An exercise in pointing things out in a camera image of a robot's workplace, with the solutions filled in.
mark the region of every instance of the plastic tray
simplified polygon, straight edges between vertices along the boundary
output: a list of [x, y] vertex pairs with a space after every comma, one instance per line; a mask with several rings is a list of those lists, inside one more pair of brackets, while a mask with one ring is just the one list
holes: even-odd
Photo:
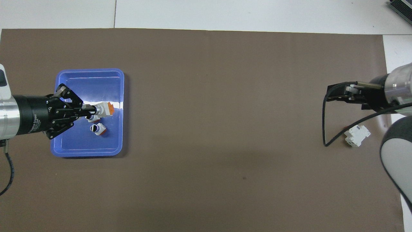
[[124, 74], [120, 69], [63, 70], [56, 77], [72, 89], [85, 104], [111, 102], [112, 116], [101, 118], [107, 131], [100, 136], [90, 131], [87, 119], [76, 120], [75, 125], [51, 140], [51, 152], [59, 157], [114, 156], [123, 143]]

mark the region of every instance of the cable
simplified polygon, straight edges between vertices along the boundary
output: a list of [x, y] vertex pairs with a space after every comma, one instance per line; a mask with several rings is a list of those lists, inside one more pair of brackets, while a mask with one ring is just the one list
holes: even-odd
[[364, 118], [361, 118], [359, 120], [357, 120], [356, 122], [352, 123], [351, 125], [345, 127], [345, 129], [341, 130], [339, 133], [337, 133], [329, 142], [325, 142], [325, 106], [326, 106], [326, 100], [328, 99], [329, 95], [331, 94], [332, 91], [340, 88], [342, 85], [356, 85], [357, 82], [343, 82], [343, 83], [339, 83], [335, 86], [333, 86], [332, 88], [330, 88], [325, 95], [325, 98], [323, 99], [323, 106], [322, 106], [322, 136], [323, 136], [323, 145], [325, 147], [331, 145], [339, 136], [341, 136], [343, 133], [345, 133], [347, 130], [349, 130], [350, 128], [354, 127], [356, 124], [360, 124], [368, 119], [371, 119], [373, 117], [376, 117], [378, 115], [384, 114], [384, 113], [388, 113], [391, 111], [395, 111], [398, 109], [403, 109], [406, 107], [412, 107], [412, 102], [410, 103], [406, 103], [406, 104], [402, 104], [402, 105], [398, 105], [398, 106], [394, 106], [394, 107], [389, 107], [386, 109], [383, 109], [379, 112], [376, 112], [374, 114], [368, 115]]
[[7, 186], [3, 189], [3, 191], [0, 192], [0, 196], [3, 195], [10, 188], [13, 182], [13, 178], [14, 178], [14, 166], [13, 166], [12, 159], [9, 156], [8, 146], [9, 146], [9, 140], [6, 140], [4, 154], [6, 155], [7, 161], [9, 162], [9, 165], [10, 165], [10, 179], [9, 179], [9, 183], [7, 184]]

